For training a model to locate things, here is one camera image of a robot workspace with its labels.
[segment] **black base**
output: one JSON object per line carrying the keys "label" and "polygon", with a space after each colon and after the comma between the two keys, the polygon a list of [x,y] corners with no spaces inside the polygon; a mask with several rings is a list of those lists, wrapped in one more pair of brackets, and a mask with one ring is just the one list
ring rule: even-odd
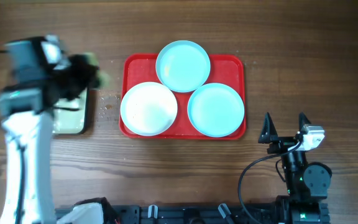
{"label": "black base", "polygon": [[[200,218],[205,224],[227,224],[226,220],[222,218],[222,215],[216,207],[159,207],[158,218],[153,220],[147,218],[148,207],[139,207],[137,205],[128,206],[112,206],[118,213],[121,224],[186,224],[189,223],[189,218],[184,218],[185,210],[197,210],[200,213]],[[253,215],[258,221],[263,224],[273,224],[272,214],[270,214],[271,204],[260,204],[258,208],[265,210],[256,210],[249,207],[251,215]],[[241,207],[229,207],[232,213],[232,219],[234,223],[238,224],[253,224],[245,213],[242,212]],[[56,210],[57,217],[69,213],[71,209],[59,209]]]}

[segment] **small tray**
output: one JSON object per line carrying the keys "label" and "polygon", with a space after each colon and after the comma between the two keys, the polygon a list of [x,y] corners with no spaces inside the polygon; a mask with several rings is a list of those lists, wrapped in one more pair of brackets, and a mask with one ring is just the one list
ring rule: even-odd
{"label": "small tray", "polygon": [[[133,86],[142,82],[157,82],[157,73],[155,71],[155,61],[158,54],[134,54],[131,55],[124,64],[124,78],[122,82],[121,99]],[[230,86],[238,92],[246,105],[246,90],[244,83],[244,67],[242,62],[233,55],[209,55],[211,60],[211,73],[205,84],[222,83]],[[217,139],[217,140],[235,140],[239,139],[246,131],[246,114],[240,127],[232,134],[221,137],[212,138],[199,133],[187,115],[187,104],[190,93],[173,92],[178,102],[178,114],[175,122],[162,134],[156,136],[140,136],[130,131],[119,119],[119,128],[121,132],[130,138],[151,138],[151,139]]]}

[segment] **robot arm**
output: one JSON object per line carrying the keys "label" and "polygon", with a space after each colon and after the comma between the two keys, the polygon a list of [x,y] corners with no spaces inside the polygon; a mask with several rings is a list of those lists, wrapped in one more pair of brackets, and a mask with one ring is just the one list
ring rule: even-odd
{"label": "robot arm", "polygon": [[[16,40],[6,47],[17,84],[0,94],[7,146],[6,199],[0,223],[56,223],[50,184],[53,105],[60,98],[72,100],[85,88],[97,87],[99,68],[90,64],[89,56],[66,57],[54,35]],[[94,223],[100,213],[103,222],[97,205],[85,206],[93,208],[87,212],[96,211],[91,212],[96,214]]]}
{"label": "robot arm", "polygon": [[280,223],[329,223],[328,206],[321,201],[328,196],[331,169],[320,162],[306,160],[306,152],[316,149],[323,139],[323,127],[311,124],[303,113],[299,114],[297,134],[279,137],[269,113],[266,114],[258,142],[269,144],[268,154],[281,157],[289,194],[276,199],[279,211],[276,217]]}

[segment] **light blue plate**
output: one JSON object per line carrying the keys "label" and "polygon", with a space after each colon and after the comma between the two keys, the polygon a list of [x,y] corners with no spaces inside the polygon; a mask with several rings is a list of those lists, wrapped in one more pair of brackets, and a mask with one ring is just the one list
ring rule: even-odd
{"label": "light blue plate", "polygon": [[170,90],[186,93],[204,84],[211,71],[211,62],[200,45],[179,40],[161,50],[155,70],[158,79]]}
{"label": "light blue plate", "polygon": [[187,114],[197,131],[220,138],[233,133],[244,119],[244,102],[227,85],[210,83],[198,88],[190,97]]}

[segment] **white plate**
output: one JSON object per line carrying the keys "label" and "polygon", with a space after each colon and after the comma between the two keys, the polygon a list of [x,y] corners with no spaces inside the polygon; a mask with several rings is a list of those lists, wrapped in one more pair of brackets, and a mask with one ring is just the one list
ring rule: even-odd
{"label": "white plate", "polygon": [[161,50],[155,70],[158,79],[170,90],[186,93],[204,84],[211,70],[211,62],[201,46],[179,40]]}
{"label": "white plate", "polygon": [[121,118],[132,132],[154,136],[166,131],[178,113],[177,99],[165,86],[155,82],[132,87],[121,102]]}
{"label": "white plate", "polygon": [[244,103],[227,85],[210,83],[190,97],[187,113],[191,124],[202,134],[220,138],[233,133],[244,119]]}

